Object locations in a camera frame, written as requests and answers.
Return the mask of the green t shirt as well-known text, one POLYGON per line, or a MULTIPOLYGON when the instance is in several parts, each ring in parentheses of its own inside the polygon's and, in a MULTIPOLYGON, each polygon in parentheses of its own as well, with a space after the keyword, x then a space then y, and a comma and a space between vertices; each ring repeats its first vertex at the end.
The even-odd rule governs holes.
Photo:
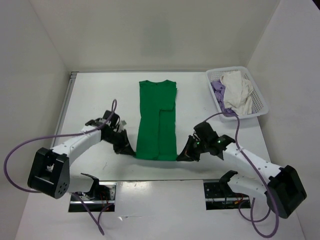
POLYGON ((176 161, 177 83, 170 80, 139 82, 140 123, 136 158, 176 161))

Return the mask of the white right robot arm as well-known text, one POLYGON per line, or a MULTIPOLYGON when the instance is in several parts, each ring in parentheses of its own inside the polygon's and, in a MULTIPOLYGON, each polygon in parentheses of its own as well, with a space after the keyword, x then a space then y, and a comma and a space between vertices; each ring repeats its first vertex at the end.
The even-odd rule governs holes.
POLYGON ((198 162, 201 154, 209 153, 231 167, 219 179, 219 191, 225 197, 234 193, 265 200, 268 207, 287 219, 307 198, 307 193, 295 168, 271 163, 237 146, 228 135, 218 135, 208 122, 194 127, 193 135, 176 160, 198 162))

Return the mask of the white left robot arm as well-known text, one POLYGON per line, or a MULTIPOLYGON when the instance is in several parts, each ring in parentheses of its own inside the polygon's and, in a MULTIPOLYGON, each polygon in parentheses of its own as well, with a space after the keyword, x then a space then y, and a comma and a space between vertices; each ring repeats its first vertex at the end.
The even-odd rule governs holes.
POLYGON ((42 147, 35 153, 27 185, 52 198, 61 198, 69 192, 71 165, 101 141, 112 144, 116 154, 136 155, 125 129, 112 129, 109 125, 98 129, 94 125, 85 125, 80 133, 62 144, 50 149, 42 147))

